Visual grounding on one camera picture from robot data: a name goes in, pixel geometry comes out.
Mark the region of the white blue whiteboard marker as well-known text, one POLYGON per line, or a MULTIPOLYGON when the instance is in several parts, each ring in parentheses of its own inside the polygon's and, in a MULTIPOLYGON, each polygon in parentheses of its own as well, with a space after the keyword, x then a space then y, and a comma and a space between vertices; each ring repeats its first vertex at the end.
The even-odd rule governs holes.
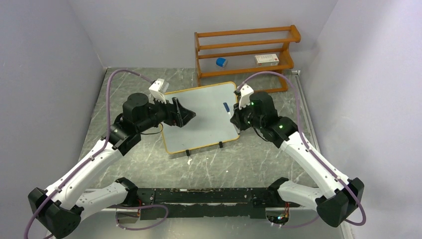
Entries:
MULTIPOLYGON (((232 118, 232 114, 231 114, 231 111, 230 111, 230 108, 229 108, 228 104, 226 102, 223 102, 223 105, 224 105, 224 108, 225 108, 225 110, 226 110, 226 112, 227 112, 227 114, 229 116, 229 119, 231 119, 232 118)), ((235 126, 234 123, 232 123, 232 125, 235 128, 237 134, 240 135, 240 130, 235 126)))

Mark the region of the yellow framed whiteboard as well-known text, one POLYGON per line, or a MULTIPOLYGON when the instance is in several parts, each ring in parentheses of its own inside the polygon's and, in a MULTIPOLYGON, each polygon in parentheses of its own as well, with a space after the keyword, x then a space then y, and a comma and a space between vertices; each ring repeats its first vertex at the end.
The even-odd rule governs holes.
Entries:
POLYGON ((176 97, 183 107, 196 113, 182 128, 164 125, 162 138, 167 153, 182 153, 237 140, 239 134, 224 106, 227 104, 232 110, 237 103, 235 89, 234 82, 224 82, 166 93, 166 99, 176 97))

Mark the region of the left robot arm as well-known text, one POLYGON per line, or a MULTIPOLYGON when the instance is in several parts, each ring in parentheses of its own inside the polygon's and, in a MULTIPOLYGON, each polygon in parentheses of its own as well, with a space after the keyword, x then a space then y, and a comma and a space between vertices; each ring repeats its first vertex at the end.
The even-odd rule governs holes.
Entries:
POLYGON ((141 141, 144 131, 165 123, 183 127, 196 116, 177 98, 150 102, 143 93, 131 94, 123 103, 122 113, 97 141, 91 151, 68 173, 46 189, 35 188, 28 199, 36 219, 62 239, 70 235, 81 221, 110 206, 138 206, 138 188, 122 177, 109 186, 86 193, 101 173, 123 158, 141 141))

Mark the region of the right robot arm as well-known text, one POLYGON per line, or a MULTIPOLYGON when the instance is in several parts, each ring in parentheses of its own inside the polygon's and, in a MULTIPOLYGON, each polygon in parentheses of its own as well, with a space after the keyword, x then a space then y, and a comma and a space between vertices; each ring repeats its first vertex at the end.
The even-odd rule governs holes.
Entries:
POLYGON ((296 203, 317 212, 329 226, 338 227, 360 207, 364 184, 350 179, 319 153, 298 125, 289 117, 279 116, 267 92, 236 91, 230 121, 240 131, 252 128, 263 140, 273 143, 291 156, 313 179, 317 187, 280 178, 272 184, 269 201, 274 206, 296 203))

